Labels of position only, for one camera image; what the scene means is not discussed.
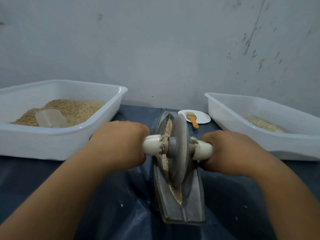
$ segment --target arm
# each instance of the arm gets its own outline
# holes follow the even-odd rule
[[[245,175],[259,185],[279,240],[319,239],[320,204],[282,161],[239,133],[215,131],[202,140],[214,147],[214,155],[202,165],[205,170]]]
[[[103,179],[145,161],[149,129],[138,123],[102,125],[0,226],[0,239],[73,239],[87,202]]]

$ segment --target orange brush handle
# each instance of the orange brush handle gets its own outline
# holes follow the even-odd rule
[[[195,116],[187,116],[187,119],[191,120],[193,128],[199,129],[199,125],[196,122],[197,117],[195,117]]]

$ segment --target crushed grain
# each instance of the crushed grain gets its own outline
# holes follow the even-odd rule
[[[279,133],[287,133],[284,129],[280,128],[279,126],[271,123],[270,121],[255,116],[258,120],[248,120],[251,124],[258,126],[261,129],[271,131],[271,132],[279,132]]]
[[[69,99],[55,99],[42,108],[32,108],[24,113],[19,119],[12,122],[15,125],[39,126],[36,121],[36,112],[45,109],[58,109],[66,118],[70,126],[81,124],[87,121],[105,103],[96,101],[78,101]]]
[[[163,140],[168,140],[168,137],[171,135],[171,129],[172,129],[172,120],[169,119],[167,122],[167,126],[165,128],[165,134],[164,134]],[[172,192],[174,198],[179,203],[179,205],[182,205],[182,191],[180,189],[176,189],[172,184],[172,181],[170,179],[170,173],[169,173],[169,161],[166,154],[162,155],[161,161],[162,161],[162,168],[165,173],[166,181],[168,182],[168,185],[169,185],[169,189]]]

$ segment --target dark blue tablecloth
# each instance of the dark blue tablecloth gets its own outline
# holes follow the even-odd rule
[[[121,105],[114,120],[140,122],[154,133],[163,109]],[[211,121],[190,135],[200,139],[219,129]],[[3,222],[62,162],[0,157],[0,222]],[[320,198],[317,162],[286,164]],[[75,239],[275,239],[257,185],[247,177],[201,170],[207,224],[165,224],[153,209],[151,157],[135,169],[109,175],[90,200]]]

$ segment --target hand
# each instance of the hand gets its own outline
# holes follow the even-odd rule
[[[203,135],[202,141],[213,146],[213,156],[201,165],[207,171],[251,177],[278,160],[250,137],[237,132],[217,130]]]
[[[86,148],[112,171],[126,170],[146,161],[142,143],[149,134],[149,128],[140,123],[107,122],[94,133]]]

